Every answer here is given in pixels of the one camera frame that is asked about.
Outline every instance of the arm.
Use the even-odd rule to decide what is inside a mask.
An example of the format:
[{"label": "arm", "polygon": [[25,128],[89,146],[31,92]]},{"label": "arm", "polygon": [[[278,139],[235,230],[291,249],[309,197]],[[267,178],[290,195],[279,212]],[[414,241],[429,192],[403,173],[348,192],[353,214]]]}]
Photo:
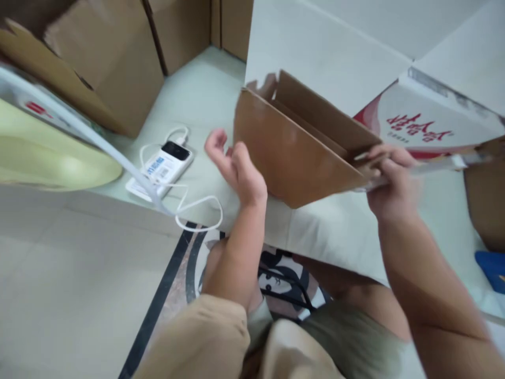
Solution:
[{"label": "arm", "polygon": [[206,293],[231,300],[245,309],[258,286],[258,266],[265,237],[266,205],[240,209],[226,249],[209,279]]},{"label": "arm", "polygon": [[265,238],[267,186],[251,162],[247,147],[237,143],[224,154],[226,133],[211,133],[205,150],[240,198],[240,212],[205,288],[207,294],[231,300],[245,309],[258,286],[258,266]]},{"label": "arm", "polygon": [[470,295],[440,253],[417,213],[417,186],[404,149],[381,145],[370,158],[391,154],[381,171],[391,184],[371,192],[382,257],[391,289],[408,319],[428,377],[499,377],[505,366]]}]

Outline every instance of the brown cardboard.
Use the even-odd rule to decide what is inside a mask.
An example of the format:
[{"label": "brown cardboard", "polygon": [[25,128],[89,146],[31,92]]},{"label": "brown cardboard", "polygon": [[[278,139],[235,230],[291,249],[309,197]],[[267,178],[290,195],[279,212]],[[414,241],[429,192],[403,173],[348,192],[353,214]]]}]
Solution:
[{"label": "brown cardboard", "polygon": [[370,173],[351,163],[381,143],[284,71],[278,82],[271,74],[264,87],[242,89],[234,141],[247,145],[268,190],[292,208],[365,185]]},{"label": "brown cardboard", "polygon": [[210,0],[210,43],[221,48],[221,0]]},{"label": "brown cardboard", "polygon": [[247,60],[254,0],[221,0],[221,46]]},{"label": "brown cardboard", "polygon": [[210,0],[148,0],[168,75],[210,44]]},{"label": "brown cardboard", "polygon": [[479,148],[497,156],[491,163],[471,166],[464,172],[468,209],[474,228],[490,251],[505,253],[505,138]]},{"label": "brown cardboard", "polygon": [[6,21],[0,51],[98,124],[136,137],[163,84],[138,0],[76,2],[47,27],[54,52]]}]

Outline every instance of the cardboard box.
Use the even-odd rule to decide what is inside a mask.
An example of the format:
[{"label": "cardboard box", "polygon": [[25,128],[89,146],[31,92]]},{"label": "cardboard box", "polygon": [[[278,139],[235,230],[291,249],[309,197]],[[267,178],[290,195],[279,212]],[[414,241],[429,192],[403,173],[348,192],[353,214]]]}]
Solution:
[{"label": "cardboard box", "polygon": [[210,0],[143,0],[171,75],[210,45]]},{"label": "cardboard box", "polygon": [[489,141],[478,150],[499,158],[464,172],[470,218],[489,251],[505,253],[505,138]]},{"label": "cardboard box", "polygon": [[254,0],[211,0],[210,42],[247,61]]},{"label": "cardboard box", "polygon": [[505,133],[496,113],[410,68],[355,119],[418,159],[476,146]]},{"label": "cardboard box", "polygon": [[254,0],[221,0],[221,48],[247,61]]},{"label": "cardboard box", "polygon": [[[40,33],[41,20],[34,19]],[[45,43],[30,32],[31,25],[4,22],[3,54],[99,125],[129,137],[138,135],[163,85],[139,0],[79,0],[45,25]]]},{"label": "cardboard box", "polygon": [[243,141],[272,195],[299,208],[365,185],[370,166],[355,157],[381,140],[288,73],[243,88],[234,142]]}]

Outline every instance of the blue object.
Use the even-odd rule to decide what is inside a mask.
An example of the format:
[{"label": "blue object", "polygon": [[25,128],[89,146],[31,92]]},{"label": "blue object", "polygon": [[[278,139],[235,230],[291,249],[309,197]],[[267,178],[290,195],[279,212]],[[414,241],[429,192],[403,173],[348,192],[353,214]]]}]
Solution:
[{"label": "blue object", "polygon": [[489,280],[491,287],[505,294],[505,254],[478,251],[475,260]]}]

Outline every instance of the black border tile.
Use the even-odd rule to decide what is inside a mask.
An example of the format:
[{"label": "black border tile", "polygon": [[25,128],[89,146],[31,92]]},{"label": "black border tile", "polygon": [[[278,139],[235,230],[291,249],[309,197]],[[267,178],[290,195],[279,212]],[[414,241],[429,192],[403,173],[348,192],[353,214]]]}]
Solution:
[{"label": "black border tile", "polygon": [[[186,226],[195,228],[196,224],[188,222]],[[189,241],[191,241],[192,237],[193,232],[188,231],[183,231],[182,235],[180,236],[179,242],[175,247],[174,254],[172,255],[172,258],[170,258],[170,262],[168,262],[167,268],[163,274],[163,277],[161,278],[161,282],[158,285],[158,289],[156,290],[153,301],[147,310],[146,317],[144,317],[144,321],[142,321],[140,330],[138,331],[137,337],[135,338],[133,346],[130,349],[128,358],[126,358],[125,365],[119,374],[119,379],[130,379],[137,370],[140,360],[144,355],[144,351],[146,350],[147,343],[149,342],[156,322],[158,321],[161,309],[165,304],[168,292],[172,287],[175,276],[179,271],[180,264],[183,261],[186,251],[188,250]]]}]

